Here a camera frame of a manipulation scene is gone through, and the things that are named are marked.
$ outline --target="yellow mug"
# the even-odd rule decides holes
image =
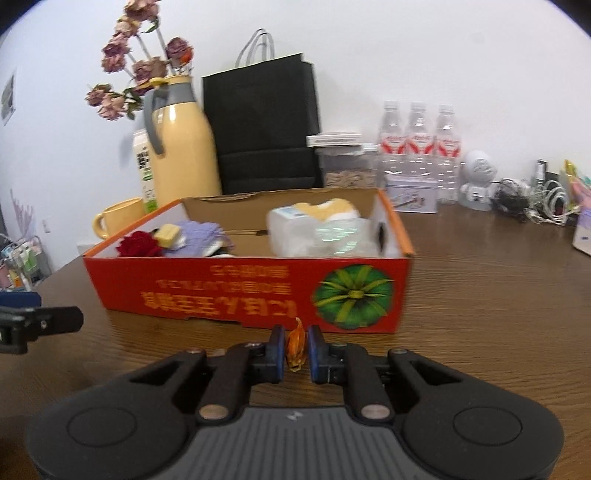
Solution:
[[[144,200],[136,197],[115,203],[99,213],[92,221],[92,229],[103,240],[123,230],[145,215]]]

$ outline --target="tangled cable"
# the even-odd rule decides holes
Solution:
[[[565,225],[569,215],[579,213],[577,205],[568,209],[569,196],[565,188],[556,180],[549,180],[543,186],[530,187],[526,181],[502,179],[497,185],[491,204],[497,211],[534,223],[554,223]]]

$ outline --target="green pumpkin illustration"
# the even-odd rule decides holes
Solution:
[[[318,315],[344,330],[369,327],[392,308],[393,280],[371,265],[329,273],[312,295]]]

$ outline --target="yellow thermos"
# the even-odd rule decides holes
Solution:
[[[144,100],[150,162],[158,206],[184,197],[221,194],[212,129],[195,100],[191,78],[150,80]]]

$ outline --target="orange dried leaf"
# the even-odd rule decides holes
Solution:
[[[306,331],[299,318],[297,327],[287,334],[285,357],[287,366],[292,372],[297,372],[306,363]]]

